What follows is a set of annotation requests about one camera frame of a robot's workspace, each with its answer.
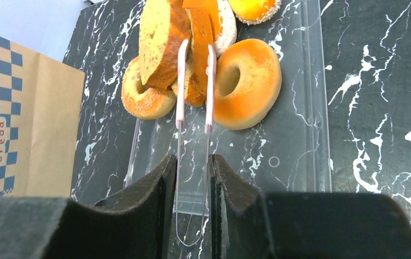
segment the orange bread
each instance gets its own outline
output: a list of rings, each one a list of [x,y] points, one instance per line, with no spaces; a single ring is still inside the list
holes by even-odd
[[[281,0],[229,0],[237,18],[248,25],[272,18],[280,9]]]
[[[123,76],[121,99],[124,108],[133,116],[153,120],[168,114],[176,102],[172,91],[146,89],[140,80],[139,58],[129,62]]]
[[[208,45],[213,45],[212,25],[205,8],[186,8],[191,21],[191,47],[187,55],[185,102],[192,106],[202,106],[207,96],[207,68]],[[178,93],[178,84],[172,84],[175,94]]]
[[[237,39],[237,27],[227,0],[183,0],[184,8],[205,8],[212,23],[214,48],[219,57]]]
[[[177,77],[178,49],[190,38],[190,22],[179,2],[147,0],[138,39],[142,84],[167,90]]]
[[[275,51],[259,39],[237,42],[218,59],[214,119],[231,130],[253,127],[272,108],[280,89]]]

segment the brown paper bag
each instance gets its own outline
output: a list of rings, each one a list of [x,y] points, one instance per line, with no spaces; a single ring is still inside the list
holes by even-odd
[[[83,84],[0,37],[0,196],[70,196]]]

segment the black plastic part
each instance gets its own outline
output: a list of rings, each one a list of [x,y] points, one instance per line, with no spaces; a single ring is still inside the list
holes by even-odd
[[[260,193],[209,159],[212,258],[411,258],[411,226],[389,197]]]
[[[94,206],[0,197],[0,258],[167,258],[177,159]]]

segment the transparent tray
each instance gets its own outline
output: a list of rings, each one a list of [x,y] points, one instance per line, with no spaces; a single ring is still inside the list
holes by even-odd
[[[238,22],[238,39],[259,38],[279,55],[282,89],[267,117],[253,128],[214,124],[210,152],[221,154],[262,191],[329,192],[329,137],[319,0],[283,1],[265,23]],[[205,108],[185,107],[178,212],[202,214]],[[137,120],[126,184],[176,154],[174,110],[156,121]]]

